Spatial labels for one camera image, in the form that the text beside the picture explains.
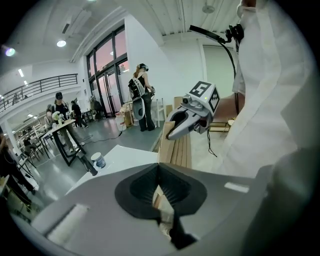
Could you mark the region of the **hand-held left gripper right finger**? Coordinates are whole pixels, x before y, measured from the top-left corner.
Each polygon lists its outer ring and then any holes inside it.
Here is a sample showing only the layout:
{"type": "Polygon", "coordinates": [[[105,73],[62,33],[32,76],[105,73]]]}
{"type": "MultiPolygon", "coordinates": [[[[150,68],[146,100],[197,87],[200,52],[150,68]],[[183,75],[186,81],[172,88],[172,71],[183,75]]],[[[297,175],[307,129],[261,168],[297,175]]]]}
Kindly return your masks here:
{"type": "Polygon", "coordinates": [[[161,250],[263,250],[269,242],[269,166],[253,179],[191,170],[160,164],[166,176],[187,187],[188,194],[174,205],[171,241],[161,250]]]}

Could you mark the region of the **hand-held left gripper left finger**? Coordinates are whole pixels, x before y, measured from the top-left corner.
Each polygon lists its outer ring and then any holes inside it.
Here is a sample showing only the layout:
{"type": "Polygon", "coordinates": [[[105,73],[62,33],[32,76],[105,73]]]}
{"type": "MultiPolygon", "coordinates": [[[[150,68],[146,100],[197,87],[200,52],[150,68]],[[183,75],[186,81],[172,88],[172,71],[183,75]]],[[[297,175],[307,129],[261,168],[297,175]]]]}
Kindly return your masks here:
{"type": "Polygon", "coordinates": [[[165,256],[175,246],[163,235],[156,220],[135,218],[116,201],[115,189],[143,167],[136,166],[95,176],[43,209],[32,227],[47,236],[77,207],[80,220],[68,220],[61,234],[62,247],[82,256],[165,256]]]}

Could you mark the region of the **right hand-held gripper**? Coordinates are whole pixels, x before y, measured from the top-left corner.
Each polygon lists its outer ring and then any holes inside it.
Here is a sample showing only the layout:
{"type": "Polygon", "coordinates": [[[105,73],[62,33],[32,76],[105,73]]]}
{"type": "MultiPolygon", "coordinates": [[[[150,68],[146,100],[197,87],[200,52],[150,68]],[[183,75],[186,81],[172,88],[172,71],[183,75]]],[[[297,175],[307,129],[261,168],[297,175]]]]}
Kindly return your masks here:
{"type": "Polygon", "coordinates": [[[182,97],[181,106],[172,111],[169,122],[174,122],[174,126],[169,130],[166,138],[174,141],[193,130],[199,134],[207,131],[219,101],[220,95],[216,85],[199,81],[182,97]]]}

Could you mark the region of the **person's right forearm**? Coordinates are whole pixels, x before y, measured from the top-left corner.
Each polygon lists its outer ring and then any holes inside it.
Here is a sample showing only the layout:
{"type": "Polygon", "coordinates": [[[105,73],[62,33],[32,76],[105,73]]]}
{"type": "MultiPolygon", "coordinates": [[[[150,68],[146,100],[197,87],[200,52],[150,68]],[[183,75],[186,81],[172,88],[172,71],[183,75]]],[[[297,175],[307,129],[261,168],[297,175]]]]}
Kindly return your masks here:
{"type": "Polygon", "coordinates": [[[241,93],[222,98],[215,111],[213,122],[222,123],[236,118],[244,106],[244,99],[241,93]]]}

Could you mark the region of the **wooden slat platform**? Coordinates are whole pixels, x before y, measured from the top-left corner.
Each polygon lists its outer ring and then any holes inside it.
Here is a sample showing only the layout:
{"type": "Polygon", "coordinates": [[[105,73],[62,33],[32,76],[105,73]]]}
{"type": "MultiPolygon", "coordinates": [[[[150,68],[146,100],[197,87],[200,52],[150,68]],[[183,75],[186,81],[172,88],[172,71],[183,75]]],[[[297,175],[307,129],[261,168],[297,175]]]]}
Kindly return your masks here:
{"type": "MultiPolygon", "coordinates": [[[[168,124],[167,122],[163,123],[163,126],[160,129],[160,135],[151,147],[152,152],[160,154],[162,140],[163,138],[166,138],[166,135],[163,135],[163,132],[167,134],[173,127],[173,124],[174,122],[171,124],[168,124]]],[[[166,144],[167,147],[165,147],[165,149],[169,149],[169,152],[164,152],[164,155],[167,160],[169,159],[169,156],[171,156],[171,164],[189,169],[192,168],[191,138],[189,134],[184,135],[177,140],[167,142],[166,144]]]]}

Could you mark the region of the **white backpack rig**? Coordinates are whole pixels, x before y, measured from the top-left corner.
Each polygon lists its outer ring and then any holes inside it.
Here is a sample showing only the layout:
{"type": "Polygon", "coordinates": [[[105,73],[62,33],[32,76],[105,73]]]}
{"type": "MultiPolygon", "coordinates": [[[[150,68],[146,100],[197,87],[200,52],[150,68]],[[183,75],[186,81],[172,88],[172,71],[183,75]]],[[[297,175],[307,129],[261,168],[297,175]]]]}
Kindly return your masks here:
{"type": "Polygon", "coordinates": [[[137,120],[141,120],[145,116],[145,103],[143,99],[145,88],[135,77],[129,81],[128,87],[132,99],[133,114],[137,120]]]}

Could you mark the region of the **black faucet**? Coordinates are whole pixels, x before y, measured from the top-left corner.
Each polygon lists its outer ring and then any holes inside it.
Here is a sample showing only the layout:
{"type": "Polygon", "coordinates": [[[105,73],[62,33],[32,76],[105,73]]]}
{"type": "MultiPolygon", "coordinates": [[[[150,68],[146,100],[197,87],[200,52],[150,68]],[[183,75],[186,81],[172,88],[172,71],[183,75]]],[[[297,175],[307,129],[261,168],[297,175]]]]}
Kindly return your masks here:
{"type": "Polygon", "coordinates": [[[86,158],[85,155],[77,156],[80,162],[85,167],[85,170],[90,173],[92,176],[96,176],[98,174],[98,171],[94,168],[94,166],[91,164],[91,162],[86,158]]]}

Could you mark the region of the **light wooden stand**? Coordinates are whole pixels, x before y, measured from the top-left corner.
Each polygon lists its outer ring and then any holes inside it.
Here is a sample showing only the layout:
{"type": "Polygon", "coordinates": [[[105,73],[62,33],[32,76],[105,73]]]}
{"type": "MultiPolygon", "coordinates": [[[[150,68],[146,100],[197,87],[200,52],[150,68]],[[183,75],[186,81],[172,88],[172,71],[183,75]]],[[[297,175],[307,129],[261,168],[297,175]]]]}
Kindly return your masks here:
{"type": "Polygon", "coordinates": [[[132,126],[133,122],[134,122],[134,120],[133,120],[133,102],[130,101],[130,102],[123,104],[119,112],[123,115],[125,126],[127,128],[132,126]]]}

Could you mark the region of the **white plastic bucket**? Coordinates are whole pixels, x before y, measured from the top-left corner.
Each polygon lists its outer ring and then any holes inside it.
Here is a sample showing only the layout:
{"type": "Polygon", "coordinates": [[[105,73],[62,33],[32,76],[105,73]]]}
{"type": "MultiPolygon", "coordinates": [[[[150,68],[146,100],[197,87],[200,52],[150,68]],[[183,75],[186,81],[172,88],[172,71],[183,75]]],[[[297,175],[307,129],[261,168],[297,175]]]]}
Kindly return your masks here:
{"type": "Polygon", "coordinates": [[[124,130],[126,130],[127,126],[126,126],[125,118],[123,115],[121,115],[121,114],[116,115],[115,122],[116,122],[116,125],[117,125],[119,132],[123,132],[124,130]]]}

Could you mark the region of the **black tablet screen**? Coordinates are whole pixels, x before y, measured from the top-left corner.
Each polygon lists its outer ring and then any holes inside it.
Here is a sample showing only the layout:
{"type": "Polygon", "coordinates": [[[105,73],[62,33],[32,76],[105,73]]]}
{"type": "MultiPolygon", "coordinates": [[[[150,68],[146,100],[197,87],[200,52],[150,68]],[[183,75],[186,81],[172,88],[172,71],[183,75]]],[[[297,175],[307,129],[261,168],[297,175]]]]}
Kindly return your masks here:
{"type": "Polygon", "coordinates": [[[219,35],[211,32],[211,31],[208,31],[206,29],[203,29],[201,27],[197,27],[197,26],[194,26],[194,25],[190,25],[189,27],[189,30],[192,31],[192,32],[195,32],[195,33],[198,33],[200,35],[203,35],[211,40],[214,40],[220,44],[225,44],[226,43],[226,40],[223,39],[222,37],[220,37],[219,35]]]}

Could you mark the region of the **black table with wooden top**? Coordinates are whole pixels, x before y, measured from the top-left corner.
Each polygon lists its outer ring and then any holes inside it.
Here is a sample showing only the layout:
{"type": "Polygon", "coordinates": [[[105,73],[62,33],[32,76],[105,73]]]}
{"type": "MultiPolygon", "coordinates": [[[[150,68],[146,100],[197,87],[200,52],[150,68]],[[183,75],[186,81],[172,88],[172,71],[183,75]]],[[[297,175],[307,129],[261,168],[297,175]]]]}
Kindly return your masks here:
{"type": "Polygon", "coordinates": [[[75,144],[77,145],[77,149],[75,149],[70,154],[67,154],[67,152],[65,151],[64,146],[61,143],[61,140],[58,136],[58,132],[63,129],[66,129],[68,132],[70,132],[71,129],[70,129],[69,125],[71,125],[75,121],[76,121],[75,119],[69,119],[69,120],[65,121],[63,124],[58,124],[55,128],[53,128],[53,129],[49,130],[47,133],[43,134],[44,137],[53,136],[55,144],[56,144],[62,158],[64,159],[65,163],[68,166],[70,166],[73,163],[73,161],[76,159],[77,154],[79,152],[82,152],[84,155],[86,154],[86,151],[82,147],[82,144],[79,142],[79,140],[73,134],[71,134],[70,136],[74,140],[75,144]]]}

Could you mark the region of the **person's white shirt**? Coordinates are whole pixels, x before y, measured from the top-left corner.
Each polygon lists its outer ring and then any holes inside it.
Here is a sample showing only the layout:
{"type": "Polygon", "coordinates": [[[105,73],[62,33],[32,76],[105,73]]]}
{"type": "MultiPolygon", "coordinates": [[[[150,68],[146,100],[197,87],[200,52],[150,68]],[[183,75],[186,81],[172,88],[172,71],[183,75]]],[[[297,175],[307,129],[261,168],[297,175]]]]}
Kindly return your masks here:
{"type": "Polygon", "coordinates": [[[281,112],[316,64],[303,34],[275,0],[240,0],[237,15],[244,32],[232,88],[239,114],[215,172],[254,178],[298,148],[281,112]]]}

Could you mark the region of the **black framed glass doors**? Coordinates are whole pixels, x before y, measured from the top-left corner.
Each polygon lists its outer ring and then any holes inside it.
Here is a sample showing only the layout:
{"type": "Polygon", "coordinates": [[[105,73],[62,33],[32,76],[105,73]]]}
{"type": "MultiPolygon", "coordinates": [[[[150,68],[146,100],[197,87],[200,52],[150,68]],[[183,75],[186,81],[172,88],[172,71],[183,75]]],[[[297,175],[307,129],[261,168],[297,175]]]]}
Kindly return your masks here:
{"type": "Polygon", "coordinates": [[[123,104],[131,100],[131,77],[127,55],[126,31],[122,25],[112,31],[86,57],[91,94],[107,118],[114,118],[123,104]]]}

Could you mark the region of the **white flower bouquet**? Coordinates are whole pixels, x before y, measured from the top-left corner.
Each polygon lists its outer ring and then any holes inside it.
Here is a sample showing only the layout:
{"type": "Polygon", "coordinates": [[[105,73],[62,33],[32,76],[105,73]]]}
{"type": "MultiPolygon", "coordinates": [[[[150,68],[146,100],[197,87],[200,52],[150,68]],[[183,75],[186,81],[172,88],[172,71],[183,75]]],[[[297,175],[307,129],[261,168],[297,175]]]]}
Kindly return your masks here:
{"type": "Polygon", "coordinates": [[[64,117],[64,115],[59,111],[55,111],[52,113],[51,117],[52,117],[52,121],[57,124],[59,120],[61,120],[64,117]]]}

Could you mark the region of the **black balcony railing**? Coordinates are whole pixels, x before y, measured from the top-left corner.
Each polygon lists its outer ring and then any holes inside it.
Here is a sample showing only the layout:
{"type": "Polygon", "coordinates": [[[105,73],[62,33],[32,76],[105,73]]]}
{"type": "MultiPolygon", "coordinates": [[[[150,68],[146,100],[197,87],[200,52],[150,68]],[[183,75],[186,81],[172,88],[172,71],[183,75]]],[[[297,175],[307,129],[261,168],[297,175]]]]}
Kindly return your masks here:
{"type": "Polygon", "coordinates": [[[78,74],[52,76],[19,86],[0,96],[0,113],[32,96],[78,85],[78,74]]]}

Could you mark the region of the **white chair frame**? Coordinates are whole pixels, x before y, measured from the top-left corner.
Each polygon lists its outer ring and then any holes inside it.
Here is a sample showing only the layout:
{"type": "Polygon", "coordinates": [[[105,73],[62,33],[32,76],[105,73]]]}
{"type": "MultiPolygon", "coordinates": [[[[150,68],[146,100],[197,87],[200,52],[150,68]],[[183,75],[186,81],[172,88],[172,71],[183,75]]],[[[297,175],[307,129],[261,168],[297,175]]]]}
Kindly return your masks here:
{"type": "Polygon", "coordinates": [[[167,118],[166,104],[164,99],[156,99],[156,124],[160,127],[160,122],[165,121],[167,118]]]}

